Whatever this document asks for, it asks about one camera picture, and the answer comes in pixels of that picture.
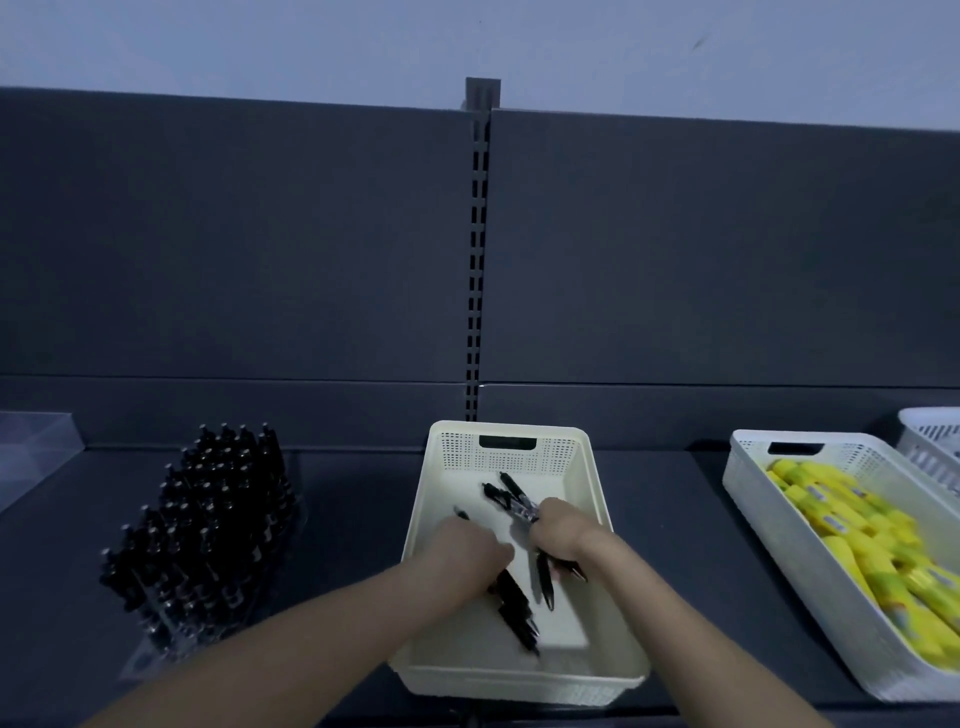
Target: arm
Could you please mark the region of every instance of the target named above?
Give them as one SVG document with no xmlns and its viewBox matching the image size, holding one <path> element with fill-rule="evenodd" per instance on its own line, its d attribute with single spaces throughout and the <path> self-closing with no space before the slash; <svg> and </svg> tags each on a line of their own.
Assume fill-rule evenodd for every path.
<svg viewBox="0 0 960 728">
<path fill-rule="evenodd" d="M 419 630 L 481 594 L 513 553 L 451 517 L 414 558 L 205 649 L 84 728 L 314 726 Z"/>
<path fill-rule="evenodd" d="M 696 728 L 826 728 L 830 723 L 687 604 L 622 540 L 548 498 L 531 539 L 575 559 L 610 592 L 681 715 Z"/>
</svg>

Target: pen display stand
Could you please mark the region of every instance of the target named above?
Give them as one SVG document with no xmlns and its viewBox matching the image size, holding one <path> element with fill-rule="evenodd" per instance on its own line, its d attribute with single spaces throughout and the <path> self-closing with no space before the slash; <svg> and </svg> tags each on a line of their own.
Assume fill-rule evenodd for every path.
<svg viewBox="0 0 960 728">
<path fill-rule="evenodd" d="M 121 672 L 145 679 L 261 617 L 306 518 L 276 433 L 201 425 L 168 464 L 156 506 L 102 552 L 101 583 L 137 613 L 146 639 Z"/>
</svg>

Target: hand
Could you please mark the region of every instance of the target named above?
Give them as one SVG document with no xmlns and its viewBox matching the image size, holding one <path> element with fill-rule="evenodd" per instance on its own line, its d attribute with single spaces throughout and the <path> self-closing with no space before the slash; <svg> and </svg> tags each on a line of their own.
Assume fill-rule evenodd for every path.
<svg viewBox="0 0 960 728">
<path fill-rule="evenodd" d="M 450 516 L 437 526 L 420 559 L 434 588 L 459 604 L 496 580 L 514 560 L 514 547 L 498 542 L 488 528 Z"/>
<path fill-rule="evenodd" d="M 540 504 L 540 520 L 530 529 L 530 542 L 551 556 L 576 561 L 585 538 L 606 529 L 565 500 L 549 497 Z"/>
</svg>

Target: left hand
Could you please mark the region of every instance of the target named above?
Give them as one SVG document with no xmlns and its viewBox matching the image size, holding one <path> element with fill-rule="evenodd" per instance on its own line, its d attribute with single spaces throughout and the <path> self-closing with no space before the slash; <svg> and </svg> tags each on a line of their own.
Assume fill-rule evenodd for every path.
<svg viewBox="0 0 960 728">
<path fill-rule="evenodd" d="M 513 546 L 498 542 L 488 528 L 456 516 L 440 522 L 420 553 L 426 578 L 458 604 L 483 593 L 513 559 Z"/>
</svg>

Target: white basket with yellow highlighters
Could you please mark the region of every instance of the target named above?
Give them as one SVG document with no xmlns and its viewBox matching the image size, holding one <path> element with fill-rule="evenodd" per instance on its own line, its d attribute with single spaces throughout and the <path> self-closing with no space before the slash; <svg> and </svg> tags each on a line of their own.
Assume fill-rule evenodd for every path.
<svg viewBox="0 0 960 728">
<path fill-rule="evenodd" d="M 870 435 L 731 447 L 724 487 L 864 690 L 960 701 L 960 499 Z"/>
</svg>

